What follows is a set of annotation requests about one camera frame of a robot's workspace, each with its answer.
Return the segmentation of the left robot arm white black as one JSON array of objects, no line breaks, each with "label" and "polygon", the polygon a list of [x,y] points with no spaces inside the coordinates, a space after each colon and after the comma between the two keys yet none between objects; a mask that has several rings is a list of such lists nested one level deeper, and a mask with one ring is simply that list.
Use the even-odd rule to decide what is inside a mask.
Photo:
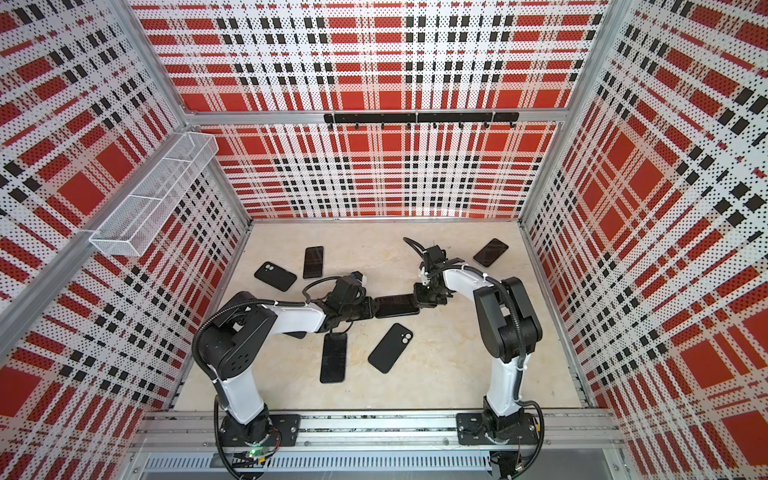
[{"label": "left robot arm white black", "polygon": [[334,282],[330,293],[302,302],[260,299],[241,291],[195,333],[194,361],[212,382],[219,405],[237,424],[246,426],[266,415],[251,365],[269,337],[328,333],[341,323],[374,316],[374,301],[367,295],[362,273],[330,279]]}]

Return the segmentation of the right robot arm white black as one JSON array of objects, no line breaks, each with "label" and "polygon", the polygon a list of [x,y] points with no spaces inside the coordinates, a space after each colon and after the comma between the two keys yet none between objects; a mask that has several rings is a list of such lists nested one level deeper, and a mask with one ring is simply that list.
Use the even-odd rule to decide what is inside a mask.
[{"label": "right robot arm white black", "polygon": [[522,281],[497,280],[460,258],[450,259],[439,246],[403,241],[421,258],[420,281],[414,284],[420,309],[445,305],[459,294],[473,302],[482,343],[492,357],[490,386],[483,397],[481,431],[493,442],[506,442],[525,422],[533,401],[522,398],[530,357],[543,329]]}]

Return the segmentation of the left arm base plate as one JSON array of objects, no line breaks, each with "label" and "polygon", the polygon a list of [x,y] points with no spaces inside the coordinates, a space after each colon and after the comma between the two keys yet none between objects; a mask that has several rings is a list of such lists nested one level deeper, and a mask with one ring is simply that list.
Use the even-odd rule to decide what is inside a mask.
[{"label": "left arm base plate", "polygon": [[218,429],[223,447],[292,447],[296,444],[301,416],[298,414],[260,414],[247,424],[226,413]]}]

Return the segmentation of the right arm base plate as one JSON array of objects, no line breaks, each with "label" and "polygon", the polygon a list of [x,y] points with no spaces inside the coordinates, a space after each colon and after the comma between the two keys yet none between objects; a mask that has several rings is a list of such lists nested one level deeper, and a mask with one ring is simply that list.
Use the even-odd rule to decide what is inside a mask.
[{"label": "right arm base plate", "polygon": [[497,417],[492,411],[459,413],[456,429],[460,445],[535,445],[538,442],[537,418],[518,411]]}]

